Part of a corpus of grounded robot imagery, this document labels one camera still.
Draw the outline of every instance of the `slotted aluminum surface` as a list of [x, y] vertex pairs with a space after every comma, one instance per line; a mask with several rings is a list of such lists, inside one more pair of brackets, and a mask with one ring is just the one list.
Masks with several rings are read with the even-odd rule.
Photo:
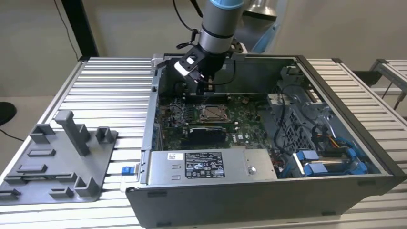
[[370, 70], [381, 75], [407, 93], [407, 60], [377, 60]]
[[[407, 172], [405, 123], [398, 121], [398, 117], [388, 111], [388, 107], [345, 67], [330, 60], [310, 60], [310, 63], [348, 103], [358, 120], [373, 129], [370, 134]], [[66, 93], [54, 100], [54, 109], [49, 111], [51, 115], [42, 119], [54, 125], [53, 112], [57, 109], [73, 109], [75, 122], [85, 123], [89, 129], [107, 125], [118, 131], [119, 139], [99, 200], [93, 203], [0, 206], [0, 228], [140, 228], [125, 194], [119, 192], [119, 172], [122, 166], [134, 165], [140, 160], [149, 71], [148, 59], [91, 58], [78, 66], [78, 74], [71, 76]], [[405, 225], [407, 183], [402, 183], [385, 195], [365, 198], [341, 216], [217, 224], [197, 228], [365, 229], [405, 228]]]

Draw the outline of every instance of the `white wall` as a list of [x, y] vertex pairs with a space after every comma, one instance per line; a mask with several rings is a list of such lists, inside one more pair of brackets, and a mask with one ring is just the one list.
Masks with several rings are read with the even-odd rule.
[[53, 95], [75, 64], [53, 1], [1, 0], [0, 31], [0, 97]]
[[289, 0], [274, 54], [338, 57], [354, 70], [405, 59], [405, 0]]

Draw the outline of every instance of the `black pole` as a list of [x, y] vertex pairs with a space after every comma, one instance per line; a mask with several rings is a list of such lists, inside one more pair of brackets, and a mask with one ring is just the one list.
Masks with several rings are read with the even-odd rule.
[[81, 0], [61, 0], [82, 57], [98, 56]]

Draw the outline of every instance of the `cable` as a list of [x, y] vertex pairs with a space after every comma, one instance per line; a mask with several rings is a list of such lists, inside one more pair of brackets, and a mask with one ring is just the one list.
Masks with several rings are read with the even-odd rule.
[[65, 24], [65, 22], [63, 22], [61, 12], [58, 11], [58, 7], [57, 7], [55, 0], [53, 0], [53, 3], [54, 3], [54, 7], [55, 7], [55, 10], [57, 10], [58, 17], [59, 17], [59, 19], [61, 19], [61, 21], [62, 21], [62, 24], [63, 24], [63, 27], [65, 27], [65, 30], [66, 30], [67, 40], [69, 40], [69, 44], [70, 44], [71, 50], [73, 50], [73, 52], [74, 52], [75, 61], [78, 61], [77, 53], [75, 53], [75, 50], [74, 50], [74, 48], [73, 48], [73, 44], [71, 44], [71, 40], [70, 40], [70, 36], [69, 36], [67, 27], [66, 27], [66, 24]]
[[336, 148], [338, 148], [338, 145], [337, 145], [337, 143], [333, 141], [332, 137], [330, 137], [330, 136], [328, 136], [328, 138], [329, 138], [330, 143], [333, 144], [333, 146], [334, 146]]
[[301, 106], [301, 107], [298, 108], [300, 114], [304, 116], [304, 118], [308, 120], [308, 122], [309, 122], [312, 125], [316, 125], [316, 122], [314, 122], [316, 118], [314, 118], [314, 119], [310, 119], [310, 118], [305, 115], [305, 113], [304, 113], [304, 111], [302, 111], [302, 107], [304, 107], [304, 106]]
[[176, 0], [172, 0], [172, 5], [173, 5], [173, 9], [176, 11], [176, 15], [177, 15], [177, 18], [180, 20], [180, 23], [182, 23], [182, 25], [186, 28], [186, 30], [192, 31], [193, 29], [184, 23], [184, 20], [182, 20], [182, 18], [178, 15], [177, 8], [176, 8]]
[[202, 17], [204, 15], [202, 15], [201, 9], [198, 8], [198, 5], [197, 5], [196, 0], [189, 0], [189, 2], [192, 3], [192, 6], [193, 6], [193, 8], [194, 8], [194, 10], [196, 10], [197, 15], [198, 15], [200, 17]]
[[321, 126], [321, 125], [314, 125], [314, 126], [312, 127], [312, 130], [310, 130], [310, 141], [312, 141], [312, 143], [313, 143], [313, 145], [314, 145], [314, 149], [316, 149], [316, 150], [318, 150], [317, 133], [316, 133], [316, 128], [317, 128], [317, 126]]
[[236, 78], [236, 61], [233, 61], [233, 75], [226, 82], [224, 82], [224, 83], [209, 83], [209, 82], [202, 81], [202, 80], [200, 80], [198, 82], [202, 83], [202, 84], [206, 84], [206, 85], [218, 86], [218, 85], [225, 85], [225, 84], [233, 82], [234, 78]]
[[381, 96], [381, 99], [384, 98], [384, 96], [385, 96], [385, 94], [386, 94], [388, 89], [389, 89], [390, 86], [392, 86], [392, 82], [389, 82], [389, 85], [388, 85], [388, 87], [386, 87], [386, 89], [385, 89], [385, 91], [384, 91], [384, 94], [382, 94], [382, 96]]
[[7, 137], [10, 137], [10, 138], [13, 138], [13, 139], [15, 139], [15, 140], [23, 142], [23, 140], [22, 140], [21, 138], [17, 138], [17, 137], [14, 137], [14, 136], [10, 136], [7, 133], [5, 133], [3, 130], [0, 129], [0, 132], [2, 132]]
[[281, 151], [281, 153], [285, 153], [285, 150], [282, 147], [278, 146], [277, 144], [277, 135], [278, 135], [278, 132], [280, 132], [280, 129], [282, 127], [282, 120], [284, 120], [284, 115], [285, 115], [285, 101], [284, 101], [284, 94], [282, 92], [280, 92], [280, 95], [281, 95], [281, 102], [282, 102], [282, 107], [281, 107], [281, 116], [280, 116], [280, 120], [278, 120], [278, 127], [277, 127], [277, 130], [274, 131], [273, 133], [273, 138], [272, 138], [272, 141], [273, 141], [273, 144], [274, 146], [278, 148], [278, 150]]
[[336, 141], [341, 141], [344, 142], [345, 144], [348, 144], [350, 146], [350, 148], [353, 149], [354, 153], [358, 155], [358, 148], [354, 146], [354, 144], [352, 142], [349, 142], [348, 140], [345, 140], [344, 138], [341, 137], [337, 137], [334, 138], [334, 142]]

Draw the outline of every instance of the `aluminum profile rail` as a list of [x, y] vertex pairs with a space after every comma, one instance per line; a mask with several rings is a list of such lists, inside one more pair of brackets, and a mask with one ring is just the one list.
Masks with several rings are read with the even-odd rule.
[[407, 93], [407, 60], [377, 59], [370, 67]]

